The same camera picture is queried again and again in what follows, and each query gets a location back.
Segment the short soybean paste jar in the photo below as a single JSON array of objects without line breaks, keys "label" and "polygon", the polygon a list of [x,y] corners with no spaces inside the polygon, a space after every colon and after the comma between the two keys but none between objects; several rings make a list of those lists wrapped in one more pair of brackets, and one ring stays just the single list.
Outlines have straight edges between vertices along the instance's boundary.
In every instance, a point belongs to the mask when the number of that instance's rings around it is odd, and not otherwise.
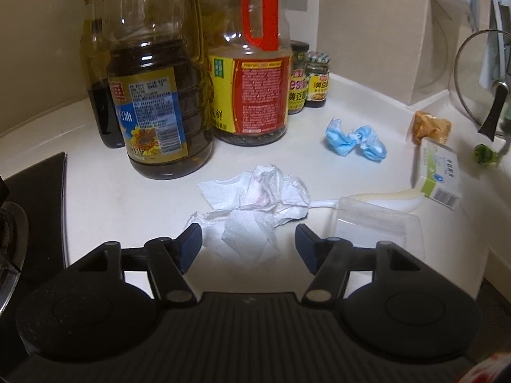
[{"label": "short soybean paste jar", "polygon": [[307,98],[305,106],[325,106],[330,73],[330,56],[309,51],[306,64]]}]

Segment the black gas stove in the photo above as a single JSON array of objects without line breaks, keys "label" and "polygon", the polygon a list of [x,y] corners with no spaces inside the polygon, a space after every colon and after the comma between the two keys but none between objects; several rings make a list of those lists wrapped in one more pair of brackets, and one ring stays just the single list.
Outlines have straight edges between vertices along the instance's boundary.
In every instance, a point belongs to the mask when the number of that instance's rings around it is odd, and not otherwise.
[{"label": "black gas stove", "polygon": [[1,180],[1,376],[28,357],[17,307],[68,263],[63,152]]}]

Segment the crumpled blue face mask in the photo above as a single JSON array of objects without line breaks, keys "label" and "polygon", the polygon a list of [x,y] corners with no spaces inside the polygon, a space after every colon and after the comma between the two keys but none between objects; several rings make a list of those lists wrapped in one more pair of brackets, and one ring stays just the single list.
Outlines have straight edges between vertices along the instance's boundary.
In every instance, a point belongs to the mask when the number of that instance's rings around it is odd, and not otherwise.
[{"label": "crumpled blue face mask", "polygon": [[339,119],[332,119],[326,127],[326,144],[340,156],[358,151],[373,162],[386,159],[387,149],[369,125],[363,125],[351,132],[344,132]]}]

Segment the brown paper wrapper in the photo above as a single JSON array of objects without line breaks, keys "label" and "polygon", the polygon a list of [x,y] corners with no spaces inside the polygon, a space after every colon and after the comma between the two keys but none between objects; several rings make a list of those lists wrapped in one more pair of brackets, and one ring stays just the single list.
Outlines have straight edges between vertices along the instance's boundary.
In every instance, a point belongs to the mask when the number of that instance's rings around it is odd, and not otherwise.
[{"label": "brown paper wrapper", "polygon": [[439,144],[446,144],[452,129],[452,123],[444,118],[438,118],[424,111],[414,114],[412,124],[412,141],[420,145],[422,139],[429,138]]}]

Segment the tall yellow-label sauce jar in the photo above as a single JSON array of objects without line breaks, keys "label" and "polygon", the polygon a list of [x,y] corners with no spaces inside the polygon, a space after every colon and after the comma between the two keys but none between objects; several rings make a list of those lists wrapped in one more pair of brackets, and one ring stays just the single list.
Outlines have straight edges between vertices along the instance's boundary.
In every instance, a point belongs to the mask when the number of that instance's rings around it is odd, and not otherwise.
[{"label": "tall yellow-label sauce jar", "polygon": [[304,41],[290,41],[293,52],[287,110],[289,114],[299,113],[305,106],[308,92],[306,67],[308,64],[309,45]]}]

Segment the white paper tissue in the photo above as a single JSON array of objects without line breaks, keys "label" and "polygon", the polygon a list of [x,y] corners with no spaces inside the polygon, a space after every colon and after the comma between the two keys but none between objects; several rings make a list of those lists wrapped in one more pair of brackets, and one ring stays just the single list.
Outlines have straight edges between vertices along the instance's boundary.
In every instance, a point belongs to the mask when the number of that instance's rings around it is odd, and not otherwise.
[{"label": "white paper tissue", "polygon": [[187,224],[200,225],[209,251],[244,268],[277,257],[275,228],[306,218],[311,203],[302,180],[275,165],[197,186],[211,210],[195,212]]}]

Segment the white green medicine box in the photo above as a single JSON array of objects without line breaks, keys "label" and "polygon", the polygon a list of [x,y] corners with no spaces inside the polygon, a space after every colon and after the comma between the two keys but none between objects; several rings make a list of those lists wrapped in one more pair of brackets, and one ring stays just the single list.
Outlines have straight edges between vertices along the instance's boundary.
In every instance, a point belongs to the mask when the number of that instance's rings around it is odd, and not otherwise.
[{"label": "white green medicine box", "polygon": [[461,201],[461,177],[455,150],[424,138],[416,154],[413,188],[450,210]]}]

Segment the sunflower oil bottle blue label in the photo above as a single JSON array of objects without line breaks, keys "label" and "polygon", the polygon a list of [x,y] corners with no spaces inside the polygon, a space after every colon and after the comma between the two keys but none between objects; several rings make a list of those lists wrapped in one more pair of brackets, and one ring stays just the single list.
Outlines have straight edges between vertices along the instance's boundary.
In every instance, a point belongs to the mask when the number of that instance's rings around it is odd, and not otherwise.
[{"label": "sunflower oil bottle blue label", "polygon": [[108,82],[133,167],[187,176],[212,153],[210,83],[198,0],[119,0]]}]

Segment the glass pot lid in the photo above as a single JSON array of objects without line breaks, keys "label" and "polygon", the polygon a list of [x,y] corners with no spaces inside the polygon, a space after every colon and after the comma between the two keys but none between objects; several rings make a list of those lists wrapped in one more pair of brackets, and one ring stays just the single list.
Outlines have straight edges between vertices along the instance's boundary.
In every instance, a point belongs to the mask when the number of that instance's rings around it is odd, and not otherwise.
[{"label": "glass pot lid", "polygon": [[479,134],[510,139],[510,33],[482,29],[461,44],[453,70],[457,100]]}]

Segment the paper cup green print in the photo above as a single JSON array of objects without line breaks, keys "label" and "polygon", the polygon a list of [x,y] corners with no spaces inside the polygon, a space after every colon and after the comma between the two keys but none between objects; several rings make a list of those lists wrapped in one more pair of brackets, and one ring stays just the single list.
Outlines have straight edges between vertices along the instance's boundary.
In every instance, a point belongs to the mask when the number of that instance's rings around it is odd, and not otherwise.
[{"label": "paper cup green print", "polygon": [[480,165],[498,165],[499,153],[485,144],[477,144],[474,148],[474,159]]}]

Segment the white toothbrush black bristles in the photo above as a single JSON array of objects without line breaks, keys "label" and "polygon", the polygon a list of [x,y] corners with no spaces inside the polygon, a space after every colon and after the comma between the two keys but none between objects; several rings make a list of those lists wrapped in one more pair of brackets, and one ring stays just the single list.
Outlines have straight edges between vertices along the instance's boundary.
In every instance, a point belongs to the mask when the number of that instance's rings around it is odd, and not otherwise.
[{"label": "white toothbrush black bristles", "polygon": [[359,194],[341,197],[336,200],[311,201],[309,208],[338,209],[341,201],[360,201],[402,213],[411,213],[423,204],[424,195],[416,189],[406,189],[389,194]]}]

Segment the small dark sauce bottle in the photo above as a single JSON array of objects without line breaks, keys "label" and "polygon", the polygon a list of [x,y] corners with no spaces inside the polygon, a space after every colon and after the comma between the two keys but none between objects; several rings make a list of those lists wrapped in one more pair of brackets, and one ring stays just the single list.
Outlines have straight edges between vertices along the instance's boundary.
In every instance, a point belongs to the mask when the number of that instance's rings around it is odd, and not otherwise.
[{"label": "small dark sauce bottle", "polygon": [[105,0],[83,0],[85,19],[80,38],[80,60],[98,133],[109,149],[122,148],[113,97],[107,78],[110,40],[104,34]]}]

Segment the clear plastic box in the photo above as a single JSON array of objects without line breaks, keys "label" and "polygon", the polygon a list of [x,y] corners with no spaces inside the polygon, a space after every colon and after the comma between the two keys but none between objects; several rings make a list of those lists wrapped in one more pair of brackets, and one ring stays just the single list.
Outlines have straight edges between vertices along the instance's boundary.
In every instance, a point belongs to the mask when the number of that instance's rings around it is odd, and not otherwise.
[{"label": "clear plastic box", "polygon": [[330,235],[363,248],[375,248],[381,241],[393,242],[425,260],[419,218],[352,198],[339,200]]}]

